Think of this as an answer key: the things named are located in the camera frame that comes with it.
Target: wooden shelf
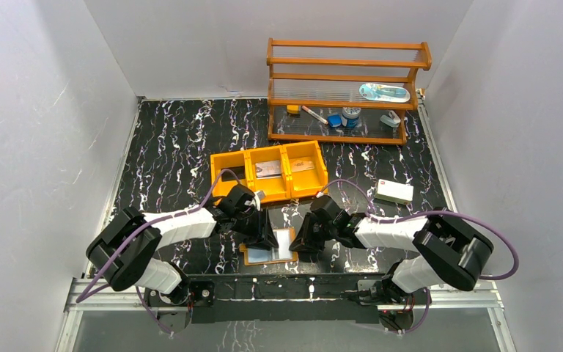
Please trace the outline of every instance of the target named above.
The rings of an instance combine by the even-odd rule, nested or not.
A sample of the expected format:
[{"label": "wooden shelf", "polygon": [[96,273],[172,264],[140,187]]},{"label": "wooden shelf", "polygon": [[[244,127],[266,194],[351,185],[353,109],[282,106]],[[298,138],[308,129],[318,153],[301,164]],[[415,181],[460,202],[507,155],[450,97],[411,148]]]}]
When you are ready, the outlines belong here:
[{"label": "wooden shelf", "polygon": [[[380,129],[378,118],[385,113],[372,113],[370,110],[361,113],[365,120],[364,126],[372,126],[370,133],[356,133],[353,130],[342,129],[334,133],[320,130],[312,133],[313,121],[305,117],[304,122],[291,121],[281,117],[282,106],[305,105],[311,108],[342,108],[359,107],[363,109],[394,110],[404,117],[407,110],[415,110],[418,106],[415,80],[418,70],[429,70],[432,57],[428,44],[424,43],[359,43],[359,42],[326,42],[313,40],[273,40],[269,38],[267,48],[267,65],[269,66],[268,105],[270,106],[269,139],[286,140],[318,140],[323,142],[353,142],[378,144],[404,144],[406,135],[386,136],[377,133]],[[376,67],[370,70],[392,70],[392,68],[406,68],[406,76],[362,76],[311,73],[280,73],[275,72],[275,65],[305,65],[310,66],[340,66],[340,67]],[[386,103],[367,100],[359,93],[362,84],[375,82],[397,87],[404,87],[411,94],[411,99],[405,103]],[[290,121],[288,130],[281,132],[273,128],[274,124],[283,127]],[[404,121],[399,127],[404,132]]]}]

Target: jar lid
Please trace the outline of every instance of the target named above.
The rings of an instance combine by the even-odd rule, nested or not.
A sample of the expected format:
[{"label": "jar lid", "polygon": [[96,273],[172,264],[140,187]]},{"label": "jar lid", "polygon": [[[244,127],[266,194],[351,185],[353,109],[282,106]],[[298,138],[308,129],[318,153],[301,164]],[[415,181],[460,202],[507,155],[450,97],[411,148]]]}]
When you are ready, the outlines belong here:
[{"label": "jar lid", "polygon": [[361,113],[361,108],[342,108],[342,113],[349,119],[356,119]]}]

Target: small box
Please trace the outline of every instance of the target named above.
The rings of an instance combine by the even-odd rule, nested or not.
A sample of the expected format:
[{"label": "small box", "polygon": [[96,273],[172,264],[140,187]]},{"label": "small box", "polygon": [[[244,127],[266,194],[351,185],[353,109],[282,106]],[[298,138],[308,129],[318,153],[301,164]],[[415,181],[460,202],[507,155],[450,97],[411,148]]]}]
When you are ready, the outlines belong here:
[{"label": "small box", "polygon": [[398,128],[400,125],[400,117],[392,110],[387,115],[381,116],[380,121],[391,128]]},{"label": "small box", "polygon": [[299,105],[288,105],[286,106],[288,114],[299,114],[301,112],[301,107]]},{"label": "small box", "polygon": [[404,183],[379,180],[375,198],[404,205],[409,205],[413,200],[413,186]]},{"label": "small box", "polygon": [[342,125],[342,118],[339,116],[339,114],[332,114],[327,116],[327,121],[329,121],[329,127],[335,128]]}]

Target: orange storage bin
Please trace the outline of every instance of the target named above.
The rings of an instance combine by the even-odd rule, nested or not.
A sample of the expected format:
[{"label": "orange storage bin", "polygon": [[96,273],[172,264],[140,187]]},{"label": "orange storage bin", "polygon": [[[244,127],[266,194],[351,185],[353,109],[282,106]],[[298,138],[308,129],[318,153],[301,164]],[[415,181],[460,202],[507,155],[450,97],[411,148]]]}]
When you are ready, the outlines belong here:
[{"label": "orange storage bin", "polygon": [[[279,160],[281,163],[281,177],[256,178],[256,163],[274,160]],[[314,168],[292,172],[292,165],[300,162],[312,163]],[[262,202],[313,197],[328,182],[323,155],[316,141],[275,145],[210,156],[210,172],[213,180],[222,169],[232,168],[235,168],[239,177],[244,175],[244,177],[241,177],[243,185],[254,192],[259,190],[265,192],[266,197]],[[213,196],[227,195],[235,184],[236,181],[230,175],[226,176],[226,180],[221,179],[215,186]]]},{"label": "orange storage bin", "polygon": [[292,172],[292,198],[314,196],[324,185],[327,184],[329,176],[323,154],[316,141],[292,143],[282,146],[288,157],[288,168],[298,160],[311,161],[314,169],[300,172]]}]

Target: glass panel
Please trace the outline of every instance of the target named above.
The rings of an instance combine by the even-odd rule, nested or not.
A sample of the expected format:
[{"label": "glass panel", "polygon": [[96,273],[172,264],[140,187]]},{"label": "glass panel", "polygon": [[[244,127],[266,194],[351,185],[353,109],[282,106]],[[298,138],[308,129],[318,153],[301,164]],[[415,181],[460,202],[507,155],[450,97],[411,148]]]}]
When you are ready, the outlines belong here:
[{"label": "glass panel", "polygon": [[274,46],[273,57],[418,62],[417,50]]},{"label": "glass panel", "polygon": [[[380,117],[387,114],[389,110],[362,109],[355,128],[344,128],[342,126],[330,128],[303,110],[301,110],[299,115],[289,115],[286,112],[285,106],[271,108],[275,109],[273,133],[303,134],[307,136],[400,138],[398,128],[391,128],[380,121]],[[325,118],[330,114],[342,115],[342,109],[337,108],[312,108],[312,111]]]},{"label": "glass panel", "polygon": [[[366,81],[311,81],[301,79],[275,79],[273,99],[329,100],[347,102],[375,102],[361,95],[360,87]],[[382,83],[404,88],[403,83]]]},{"label": "glass panel", "polygon": [[499,351],[484,308],[432,309],[402,338],[343,320],[192,324],[172,340],[158,332],[146,312],[85,312],[74,351]]}]

